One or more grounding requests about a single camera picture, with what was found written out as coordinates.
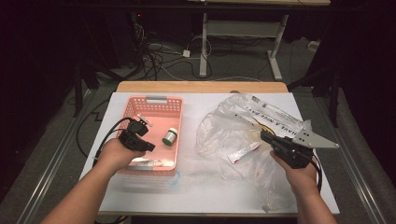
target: right hand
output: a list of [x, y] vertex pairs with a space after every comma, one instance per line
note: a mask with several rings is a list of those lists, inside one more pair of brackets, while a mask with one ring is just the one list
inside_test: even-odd
[[132, 159], [142, 157], [146, 152], [133, 151], [126, 148], [118, 138], [113, 138], [105, 143], [96, 166], [103, 166], [111, 173], [129, 165]]
[[309, 163], [305, 168], [292, 169], [287, 163], [280, 159], [273, 150], [270, 154], [285, 170], [286, 178], [288, 179], [291, 185], [291, 190], [296, 197], [319, 194], [317, 187], [317, 170], [311, 163]]

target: gray floor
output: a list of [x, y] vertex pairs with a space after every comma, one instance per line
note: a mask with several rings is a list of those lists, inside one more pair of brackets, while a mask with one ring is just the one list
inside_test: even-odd
[[[273, 40], [264, 39], [260, 44], [254, 40], [244, 40], [245, 45], [230, 46], [213, 43], [209, 62], [212, 76], [206, 80], [221, 81], [274, 81], [268, 65], [265, 51], [270, 49]], [[283, 76], [283, 82], [291, 83], [304, 76], [315, 53], [306, 49], [308, 40], [301, 39], [294, 43], [282, 43], [277, 54], [277, 62]], [[181, 53], [181, 46], [166, 43], [162, 50]], [[166, 60], [178, 57], [174, 54], [161, 53]], [[193, 53], [192, 58], [199, 57]], [[199, 62], [186, 59], [193, 65], [194, 74], [198, 74]], [[163, 64], [163, 68], [173, 63]], [[124, 75], [128, 67], [114, 70]], [[131, 78], [142, 77], [143, 73]], [[85, 158], [78, 150], [76, 129], [83, 118], [88, 118], [79, 129], [79, 143], [88, 153], [96, 132], [101, 124], [100, 118], [106, 112], [106, 104], [92, 110], [107, 99], [117, 83], [104, 75], [98, 75], [98, 90], [87, 91], [84, 107], [79, 117], [74, 118], [74, 93], [64, 100], [64, 105], [47, 125], [45, 134], [26, 162], [20, 176], [15, 181], [6, 198], [0, 205], [0, 223], [38, 223], [54, 205], [77, 183]], [[158, 73], [158, 80], [199, 80], [191, 74], [189, 63], [179, 63], [163, 69]], [[327, 119], [328, 99], [314, 98], [309, 88], [293, 90], [297, 105], [304, 119], [312, 119], [316, 133], [340, 143], [340, 150], [321, 150], [319, 156], [326, 171], [332, 191], [336, 197], [341, 214], [337, 216], [340, 223], [390, 223], [396, 220], [395, 188], [381, 169], [379, 162], [365, 143], [359, 128], [351, 116], [347, 101], [341, 92], [339, 97], [338, 123], [334, 129]], [[51, 172], [49, 164], [59, 164]], [[101, 220], [114, 220], [114, 217], [100, 217]]]

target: pink plastic basket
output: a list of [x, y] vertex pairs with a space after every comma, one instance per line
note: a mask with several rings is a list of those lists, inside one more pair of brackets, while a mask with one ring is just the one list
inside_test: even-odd
[[[147, 151], [143, 157], [149, 161], [166, 161], [168, 166], [137, 166], [131, 162], [127, 169], [119, 171], [130, 175], [175, 175], [177, 164], [177, 150], [180, 133], [171, 146], [163, 142], [163, 138], [170, 128], [180, 131], [181, 115], [183, 111], [183, 99], [180, 97], [166, 96], [132, 96], [129, 98], [123, 114], [124, 118], [139, 120], [137, 116], [144, 117], [152, 127], [148, 125], [148, 133], [142, 139], [155, 145], [152, 152]], [[120, 129], [126, 129], [128, 121], [120, 124]]]

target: white desk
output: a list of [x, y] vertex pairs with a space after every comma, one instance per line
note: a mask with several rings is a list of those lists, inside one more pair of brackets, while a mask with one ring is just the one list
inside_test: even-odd
[[[262, 211], [259, 192], [241, 179], [224, 180], [216, 161], [202, 158], [194, 151], [196, 128], [230, 93], [129, 93], [113, 94], [102, 125], [81, 176], [92, 167], [92, 157], [108, 129], [123, 113], [127, 99], [134, 95], [170, 95], [184, 99], [175, 176], [138, 176], [117, 174], [111, 179], [99, 215], [173, 215], [173, 216], [296, 216], [296, 207], [270, 214]], [[301, 118], [291, 93], [254, 93], [271, 105]], [[331, 211], [339, 213], [326, 176], [322, 197]]]

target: wire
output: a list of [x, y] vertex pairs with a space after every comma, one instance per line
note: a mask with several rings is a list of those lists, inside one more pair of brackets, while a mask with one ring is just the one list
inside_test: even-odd
[[272, 59], [270, 59], [270, 61], [265, 65], [265, 66], [263, 66], [259, 71], [257, 71], [257, 76], [258, 76], [258, 79], [260, 79], [260, 71], [262, 71], [263, 69], [265, 69], [269, 64], [271, 64], [271, 61], [273, 60], [274, 58], [272, 58]]
[[120, 224], [120, 223], [124, 222], [127, 218], [128, 218], [127, 216], [121, 216], [121, 217], [118, 217], [115, 221], [107, 222], [107, 223], [98, 222], [95, 220], [94, 224]]
[[193, 39], [190, 41], [190, 43], [189, 43], [189, 44], [187, 45], [187, 47], [186, 47], [186, 50], [189, 50], [189, 46], [190, 46], [190, 44], [192, 43], [192, 41], [194, 41], [195, 39], [198, 39], [198, 38], [202, 38], [202, 39], [205, 40], [206, 43], [209, 45], [209, 52], [207, 53], [206, 57], [209, 56], [210, 53], [212, 52], [212, 45], [210, 44], [210, 42], [209, 42], [209, 40], [208, 40], [207, 38], [203, 38], [203, 37], [200, 36], [200, 35], [196, 36], [195, 38], [193, 38]]
[[166, 49], [171, 49], [172, 51], [171, 52], [167, 52], [167, 51], [161, 51], [161, 53], [175, 53], [175, 54], [178, 54], [178, 55], [182, 55], [181, 53], [179, 53], [178, 51], [176, 51], [175, 49], [172, 49], [172, 48], [170, 48], [170, 47], [168, 47], [168, 46], [165, 46], [165, 45], [163, 45], [163, 44], [148, 44], [148, 46], [150, 46], [150, 45], [154, 45], [154, 46], [161, 46], [159, 49], [156, 49], [156, 50], [154, 50], [154, 51], [159, 51], [160, 49], [162, 49], [162, 48], [166, 48]]
[[[218, 40], [222, 40], [222, 41], [228, 40], [231, 43], [236, 43], [238, 45], [242, 45], [242, 47], [237, 47], [236, 49], [245, 49], [245, 48], [248, 48], [248, 47], [257, 47], [265, 39], [263, 37], [258, 37], [258, 38], [255, 37], [255, 38], [249, 38], [249, 39], [242, 39], [242, 38], [237, 38], [236, 37], [234, 39], [231, 39], [231, 37], [227, 36], [227, 35], [225, 36], [225, 38], [221, 38], [221, 37], [218, 37], [218, 36], [215, 36], [215, 35], [211, 35], [211, 37], [214, 37], [214, 38], [216, 38]], [[250, 44], [243, 43], [245, 41], [251, 41], [252, 39], [253, 39], [253, 41]]]
[[81, 154], [85, 157], [88, 158], [88, 155], [84, 152], [84, 150], [81, 147], [81, 144], [79, 143], [79, 131], [83, 125], [83, 123], [87, 120], [87, 118], [93, 113], [93, 111], [95, 111], [97, 108], [99, 108], [99, 106], [103, 105], [104, 103], [108, 102], [110, 99], [107, 98], [105, 99], [102, 103], [100, 103], [99, 105], [97, 105], [87, 116], [85, 116], [85, 118], [82, 120], [82, 122], [79, 124], [77, 131], [76, 131], [76, 142], [77, 142], [77, 146], [78, 146], [78, 150], [81, 152]]
[[143, 40], [144, 40], [144, 38], [145, 38], [145, 30], [144, 30], [143, 27], [142, 27], [141, 25], [139, 25], [139, 24], [136, 24], [136, 26], [140, 28], [140, 29], [139, 29], [139, 33], [138, 33], [138, 36], [137, 36], [136, 39], [139, 39], [139, 38], [140, 38], [140, 34], [142, 35], [142, 38], [141, 38], [141, 40], [140, 40], [140, 44], [137, 46], [137, 48], [135, 48], [135, 49], [138, 49], [138, 48], [140, 48], [140, 46], [142, 46], [142, 44], [143, 44], [143, 42], [144, 42]]
[[167, 61], [167, 62], [163, 62], [163, 63], [172, 63], [172, 62], [174, 62], [174, 61], [177, 61], [177, 60], [180, 60], [180, 59], [185, 59], [186, 57], [178, 57], [178, 58], [175, 58], [175, 59], [173, 59], [173, 60], [171, 60], [171, 61]]
[[180, 46], [183, 47], [183, 48], [186, 46], [187, 43], [189, 43], [188, 40], [181, 39], [181, 38], [177, 38], [177, 37], [170, 36], [170, 35], [166, 35], [166, 34], [162, 34], [162, 33], [159, 33], [159, 32], [152, 32], [152, 31], [150, 31], [149, 33], [150, 33], [150, 34], [153, 34], [153, 35], [160, 35], [160, 36], [162, 36], [162, 37], [166, 37], [166, 38], [168, 38], [168, 39], [171, 39], [174, 43], [180, 45]]
[[154, 78], [155, 78], [154, 81], [156, 81], [158, 72], [157, 72], [157, 66], [156, 66], [156, 63], [155, 63], [155, 59], [154, 59], [154, 57], [151, 54], [148, 54], [148, 56], [151, 59], [152, 67], [154, 68]]
[[165, 71], [170, 77], [174, 78], [175, 80], [179, 80], [179, 81], [187, 81], [178, 77], [173, 76], [170, 72], [168, 72], [168, 70], [166, 70], [164, 67], [161, 66], [161, 68], [163, 69], [163, 71]]
[[322, 173], [321, 164], [320, 164], [320, 161], [319, 161], [318, 157], [314, 154], [314, 158], [318, 162], [318, 164], [316, 164], [311, 158], [307, 157], [304, 153], [301, 153], [298, 150], [296, 150], [296, 153], [299, 156], [303, 157], [304, 159], [308, 160], [315, 167], [315, 169], [317, 170], [317, 172], [318, 172], [318, 183], [317, 183], [317, 186], [318, 186], [318, 191], [320, 192], [321, 191], [321, 186], [322, 186], [323, 173]]
[[96, 154], [95, 154], [95, 158], [94, 158], [94, 160], [93, 160], [92, 167], [97, 163], [97, 160], [99, 159], [100, 153], [102, 152], [102, 147], [105, 145], [105, 142], [106, 142], [107, 138], [108, 138], [112, 133], [114, 133], [114, 132], [116, 131], [116, 130], [115, 130], [116, 127], [119, 126], [119, 125], [120, 125], [122, 122], [124, 122], [125, 120], [129, 120], [130, 122], [132, 121], [131, 118], [123, 118], [123, 119], [120, 119], [120, 120], [117, 121], [117, 122], [113, 125], [113, 127], [111, 127], [111, 129], [107, 132], [105, 138], [103, 139], [103, 141], [102, 141], [102, 143], [100, 144], [98, 150], [96, 151]]

